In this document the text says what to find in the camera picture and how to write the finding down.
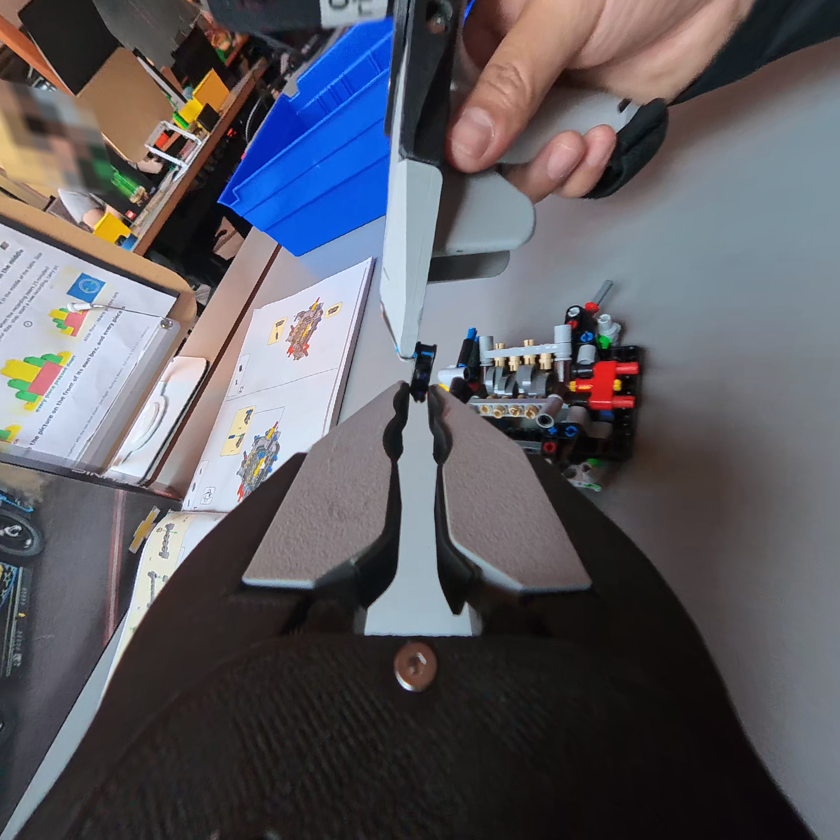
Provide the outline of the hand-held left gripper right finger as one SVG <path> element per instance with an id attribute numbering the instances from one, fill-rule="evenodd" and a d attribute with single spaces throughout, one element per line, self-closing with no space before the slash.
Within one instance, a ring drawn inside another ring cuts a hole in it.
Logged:
<path id="1" fill-rule="evenodd" d="M 438 385 L 428 392 L 428 416 L 437 575 L 451 612 L 590 590 L 592 578 L 522 449 Z"/>

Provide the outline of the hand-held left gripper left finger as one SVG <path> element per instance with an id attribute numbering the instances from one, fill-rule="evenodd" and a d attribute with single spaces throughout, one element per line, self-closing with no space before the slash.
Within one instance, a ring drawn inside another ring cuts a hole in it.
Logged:
<path id="1" fill-rule="evenodd" d="M 246 585 L 365 610 L 392 583 L 402 501 L 397 461 L 410 388 L 399 381 L 314 444 L 250 561 Z"/>

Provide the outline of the cardboard stand with instruction sheet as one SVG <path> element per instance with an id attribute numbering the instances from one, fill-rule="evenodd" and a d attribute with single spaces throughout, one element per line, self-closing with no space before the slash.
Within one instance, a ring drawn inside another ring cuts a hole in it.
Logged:
<path id="1" fill-rule="evenodd" d="M 196 318 L 171 270 L 2 197 L 2 461 L 106 470 Z"/>

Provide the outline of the lego engine assembly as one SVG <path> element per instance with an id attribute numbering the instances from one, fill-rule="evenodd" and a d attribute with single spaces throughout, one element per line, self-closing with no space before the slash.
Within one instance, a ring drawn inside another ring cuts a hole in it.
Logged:
<path id="1" fill-rule="evenodd" d="M 622 341 L 605 310 L 606 280 L 567 308 L 547 342 L 506 345 L 476 329 L 438 383 L 526 455 L 560 469 L 578 490 L 601 492 L 633 455 L 644 349 Z"/>

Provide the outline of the blue plastic storage bin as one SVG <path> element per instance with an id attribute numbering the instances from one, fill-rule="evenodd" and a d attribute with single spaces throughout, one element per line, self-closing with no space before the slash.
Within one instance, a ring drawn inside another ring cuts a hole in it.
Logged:
<path id="1" fill-rule="evenodd" d="M 390 18 L 338 39 L 281 94 L 218 201 L 295 256 L 385 215 Z"/>

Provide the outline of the brown cardboard box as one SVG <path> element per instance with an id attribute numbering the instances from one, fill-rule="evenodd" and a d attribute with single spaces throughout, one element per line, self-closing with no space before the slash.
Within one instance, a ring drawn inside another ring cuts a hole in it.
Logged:
<path id="1" fill-rule="evenodd" d="M 145 141 L 160 122 L 170 121 L 173 114 L 163 90 L 133 52 L 124 47 L 112 53 L 77 99 L 93 112 L 104 138 L 133 163 L 147 155 Z"/>

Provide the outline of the lego instruction booklet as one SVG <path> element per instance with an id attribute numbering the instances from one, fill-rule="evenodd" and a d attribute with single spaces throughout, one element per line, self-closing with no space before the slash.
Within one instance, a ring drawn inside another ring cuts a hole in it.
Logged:
<path id="1" fill-rule="evenodd" d="M 143 542 L 111 679 L 155 597 L 224 516 L 338 422 L 375 261 L 257 309 L 182 509 Z"/>

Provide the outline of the wooden workbench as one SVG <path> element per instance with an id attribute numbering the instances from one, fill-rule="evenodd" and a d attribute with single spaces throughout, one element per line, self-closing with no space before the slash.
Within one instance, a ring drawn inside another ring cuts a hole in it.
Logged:
<path id="1" fill-rule="evenodd" d="M 146 204 L 145 209 L 139 212 L 137 218 L 131 225 L 132 234 L 136 237 L 133 243 L 133 252 L 138 256 L 145 256 L 153 245 L 154 240 L 160 235 L 163 226 L 172 216 L 178 203 L 191 189 L 195 179 L 202 168 L 210 160 L 218 145 L 229 135 L 230 128 L 237 118 L 240 110 L 244 107 L 250 94 L 256 89 L 257 81 L 267 69 L 267 63 L 261 59 L 229 92 L 229 96 L 222 111 L 218 114 L 217 122 L 211 132 L 204 132 L 201 135 L 187 134 L 185 141 L 190 146 L 190 155 L 181 160 L 173 156 L 166 156 L 162 150 L 157 149 L 152 141 L 160 135 L 166 127 L 177 129 L 177 125 L 171 119 L 162 121 L 153 130 L 150 137 L 145 141 L 148 154 L 157 154 L 164 163 L 170 163 L 172 169 L 165 176 L 157 193 L 152 196 Z"/>

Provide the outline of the black lego set box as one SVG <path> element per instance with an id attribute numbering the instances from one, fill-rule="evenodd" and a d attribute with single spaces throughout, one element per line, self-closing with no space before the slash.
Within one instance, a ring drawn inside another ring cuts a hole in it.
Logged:
<path id="1" fill-rule="evenodd" d="M 128 611 L 147 529 L 177 500 L 2 465 L 5 828 Z"/>

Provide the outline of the person's right hand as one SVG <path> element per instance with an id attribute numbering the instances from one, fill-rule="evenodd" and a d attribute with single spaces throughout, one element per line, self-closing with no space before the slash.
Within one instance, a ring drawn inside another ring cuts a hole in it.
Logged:
<path id="1" fill-rule="evenodd" d="M 448 128 L 448 163 L 463 173 L 497 163 L 552 86 L 668 102 L 708 68 L 752 1 L 475 2 L 463 52 L 479 70 Z"/>

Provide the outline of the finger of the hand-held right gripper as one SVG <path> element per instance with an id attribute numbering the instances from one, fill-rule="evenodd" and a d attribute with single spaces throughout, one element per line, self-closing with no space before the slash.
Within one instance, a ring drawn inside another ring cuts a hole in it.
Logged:
<path id="1" fill-rule="evenodd" d="M 395 157 L 388 177 L 381 309 L 397 355 L 409 360 L 423 313 L 443 176 L 430 164 Z"/>

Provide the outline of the person's right forearm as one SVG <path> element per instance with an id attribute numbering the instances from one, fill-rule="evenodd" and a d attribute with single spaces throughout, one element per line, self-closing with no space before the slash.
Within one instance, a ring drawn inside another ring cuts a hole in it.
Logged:
<path id="1" fill-rule="evenodd" d="M 709 67 L 671 103 L 724 88 L 776 60 L 838 36 L 838 1 L 757 1 Z"/>

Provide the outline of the yellow plastic box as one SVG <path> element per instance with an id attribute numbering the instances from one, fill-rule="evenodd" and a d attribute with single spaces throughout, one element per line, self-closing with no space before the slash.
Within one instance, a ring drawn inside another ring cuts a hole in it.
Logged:
<path id="1" fill-rule="evenodd" d="M 185 106 L 185 110 L 192 116 L 186 117 L 186 119 L 195 121 L 197 115 L 205 107 L 210 107 L 216 113 L 220 113 L 228 96 L 229 89 L 216 70 L 210 69 L 192 91 L 192 97 Z"/>

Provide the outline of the small black lego piece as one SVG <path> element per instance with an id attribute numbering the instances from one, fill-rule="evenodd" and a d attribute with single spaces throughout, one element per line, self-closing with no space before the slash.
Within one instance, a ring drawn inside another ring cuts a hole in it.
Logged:
<path id="1" fill-rule="evenodd" d="M 409 393 L 415 403 L 425 403 L 437 354 L 436 344 L 416 343 Z"/>

